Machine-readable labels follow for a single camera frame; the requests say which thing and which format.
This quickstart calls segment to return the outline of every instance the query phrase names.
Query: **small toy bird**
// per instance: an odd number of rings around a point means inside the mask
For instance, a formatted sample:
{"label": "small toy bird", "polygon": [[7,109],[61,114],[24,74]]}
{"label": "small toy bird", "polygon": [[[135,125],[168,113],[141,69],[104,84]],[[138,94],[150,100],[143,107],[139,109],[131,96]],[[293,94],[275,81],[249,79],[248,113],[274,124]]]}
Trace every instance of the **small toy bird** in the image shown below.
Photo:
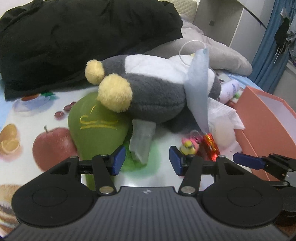
{"label": "small toy bird", "polygon": [[199,149],[199,144],[193,140],[183,138],[182,139],[182,146],[181,146],[181,152],[184,155],[193,154],[195,155]]}

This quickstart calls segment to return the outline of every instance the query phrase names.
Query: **quilted headboard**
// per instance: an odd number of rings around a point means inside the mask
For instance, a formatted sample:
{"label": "quilted headboard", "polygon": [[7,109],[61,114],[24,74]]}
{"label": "quilted headboard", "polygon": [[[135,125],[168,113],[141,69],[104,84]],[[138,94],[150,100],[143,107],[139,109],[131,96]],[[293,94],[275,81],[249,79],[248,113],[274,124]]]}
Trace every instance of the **quilted headboard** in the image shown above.
{"label": "quilted headboard", "polygon": [[186,15],[190,22],[193,22],[200,0],[159,0],[168,1],[174,4],[180,15]]}

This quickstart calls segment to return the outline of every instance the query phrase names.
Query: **mask ear loop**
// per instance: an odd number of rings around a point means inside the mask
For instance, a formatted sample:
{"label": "mask ear loop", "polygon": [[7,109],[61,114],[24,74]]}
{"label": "mask ear loop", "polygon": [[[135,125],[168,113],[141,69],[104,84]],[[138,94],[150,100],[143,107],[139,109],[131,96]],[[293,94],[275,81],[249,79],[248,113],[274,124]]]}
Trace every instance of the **mask ear loop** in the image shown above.
{"label": "mask ear loop", "polygon": [[188,42],[186,42],[185,44],[183,44],[183,46],[182,46],[182,47],[180,48],[180,50],[179,50],[179,58],[180,58],[180,60],[182,61],[182,63],[185,64],[185,65],[187,65],[187,66],[190,66],[190,64],[186,64],[186,63],[184,62],[184,60],[181,58],[181,51],[183,50],[183,48],[185,47],[186,44],[191,43],[191,42],[201,42],[201,43],[204,45],[204,48],[207,47],[207,46],[205,45],[204,42],[199,41],[199,40],[191,40],[191,41],[188,41]]}

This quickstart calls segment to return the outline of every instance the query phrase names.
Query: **blue face mask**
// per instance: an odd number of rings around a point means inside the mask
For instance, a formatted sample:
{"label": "blue face mask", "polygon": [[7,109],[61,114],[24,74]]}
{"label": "blue face mask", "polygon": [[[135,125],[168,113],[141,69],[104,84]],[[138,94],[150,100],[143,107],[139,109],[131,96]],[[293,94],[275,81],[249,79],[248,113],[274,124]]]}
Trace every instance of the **blue face mask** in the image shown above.
{"label": "blue face mask", "polygon": [[207,119],[208,68],[209,50],[200,49],[194,55],[184,83],[187,106],[205,134],[210,132]]}

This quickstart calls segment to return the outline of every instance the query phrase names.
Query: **apple stem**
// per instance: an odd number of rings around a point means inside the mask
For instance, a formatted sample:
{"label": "apple stem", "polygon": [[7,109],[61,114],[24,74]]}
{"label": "apple stem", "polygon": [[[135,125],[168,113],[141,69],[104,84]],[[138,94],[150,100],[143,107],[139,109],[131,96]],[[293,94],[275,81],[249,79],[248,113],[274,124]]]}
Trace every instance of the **apple stem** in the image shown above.
{"label": "apple stem", "polygon": [[43,128],[44,128],[44,130],[46,131],[46,133],[48,133],[47,127],[46,127],[46,126],[44,126]]}

